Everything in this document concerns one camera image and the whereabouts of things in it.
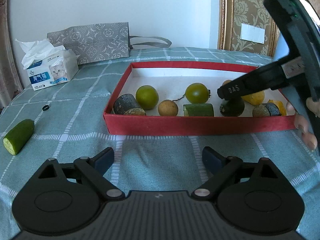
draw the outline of human hand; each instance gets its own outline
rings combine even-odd
[[[320,102],[312,101],[312,98],[308,98],[306,101],[307,107],[311,110],[316,116],[320,116]],[[294,107],[288,102],[287,110],[292,111]],[[308,121],[300,114],[295,114],[294,126],[302,132],[302,140],[308,146],[310,150],[315,150],[318,146],[318,141],[314,134],[308,131],[309,127]]]

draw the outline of cucumber slice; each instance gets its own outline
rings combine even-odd
[[[35,130],[35,122],[25,119],[13,127],[3,138],[3,145],[12,155],[17,155]]]
[[[212,104],[183,105],[184,116],[214,116]]]

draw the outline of gold frame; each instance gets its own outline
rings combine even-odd
[[[218,49],[231,50],[233,33],[234,0],[220,0]],[[271,19],[270,46],[268,56],[273,57],[278,40],[278,27]]]

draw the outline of metal pin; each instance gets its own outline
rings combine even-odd
[[[109,189],[107,191],[107,196],[109,196],[109,197],[120,197],[121,195],[122,195],[122,191],[119,189],[116,189],[116,188]]]
[[[206,188],[198,188],[195,190],[195,195],[198,197],[207,197],[210,195],[210,191]]]

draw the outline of green checkered tablecloth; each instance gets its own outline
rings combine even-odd
[[[115,136],[109,135],[102,112],[130,62],[209,61],[261,66],[271,58],[239,51],[199,48],[141,49],[130,57],[80,66],[68,83],[33,91],[26,88],[0,115],[0,139],[23,119],[36,123],[35,133],[17,156],[0,144],[0,239],[19,232],[11,214],[12,200],[31,175],[49,157],[61,163],[92,157],[110,146],[115,162],[105,177],[129,190],[192,191],[208,179],[201,151],[210,146],[220,154],[246,162],[269,157],[302,196],[306,210],[298,232],[320,239],[319,158],[310,152],[297,130],[223,136]],[[48,111],[42,107],[50,103]]]

